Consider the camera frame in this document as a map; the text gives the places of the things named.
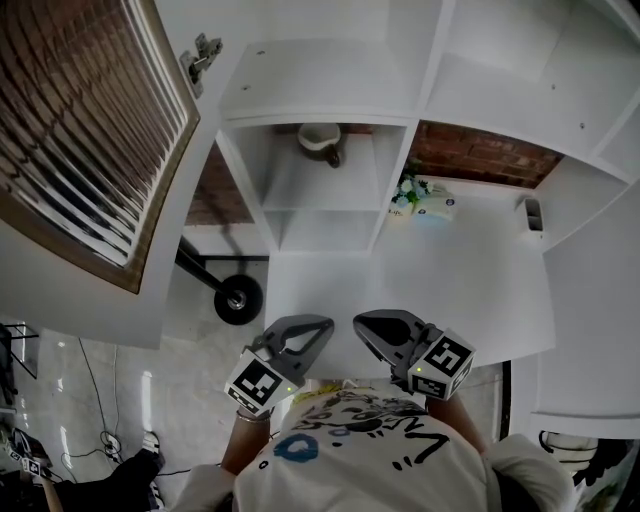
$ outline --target forearm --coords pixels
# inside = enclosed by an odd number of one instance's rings
[[[51,483],[51,480],[43,478],[42,487],[44,488],[44,495],[47,498],[47,505],[49,505],[49,512],[63,512],[60,498],[58,498],[58,493],[53,483]]]
[[[220,466],[234,475],[240,474],[269,442],[270,428],[269,420],[251,423],[236,418]]]
[[[487,445],[467,414],[467,410],[458,395],[452,396],[447,401],[428,398],[427,409],[432,418],[440,420],[456,430],[479,453],[482,454],[487,450]]]

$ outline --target black pants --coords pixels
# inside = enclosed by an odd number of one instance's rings
[[[140,450],[104,480],[81,484],[61,482],[54,487],[64,512],[147,512],[151,509],[149,484],[161,467],[157,455]],[[46,499],[44,503],[42,510],[48,510]]]

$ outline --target cabinet door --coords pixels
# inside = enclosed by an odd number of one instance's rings
[[[0,37],[13,80],[0,101],[0,313],[155,347],[186,214],[220,125],[218,100],[255,36],[256,15],[249,0],[57,3],[13,0],[0,13],[15,27]],[[178,60],[197,54],[200,33],[224,47],[195,99]],[[138,69],[127,69],[132,59]],[[173,104],[158,99],[164,94]],[[156,116],[166,126],[153,128]],[[154,153],[158,140],[163,153]],[[159,164],[145,168],[150,161]]]

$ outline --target metal stand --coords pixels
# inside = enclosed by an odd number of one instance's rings
[[[214,305],[218,316],[231,325],[244,325],[255,319],[262,310],[262,288],[249,276],[231,276],[224,281],[216,279],[184,248],[178,247],[176,264],[201,283],[216,291]]]

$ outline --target tissue box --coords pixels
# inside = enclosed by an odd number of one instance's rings
[[[453,220],[456,214],[456,200],[452,194],[442,189],[434,189],[431,194],[418,201],[414,209],[417,217],[439,217]]]

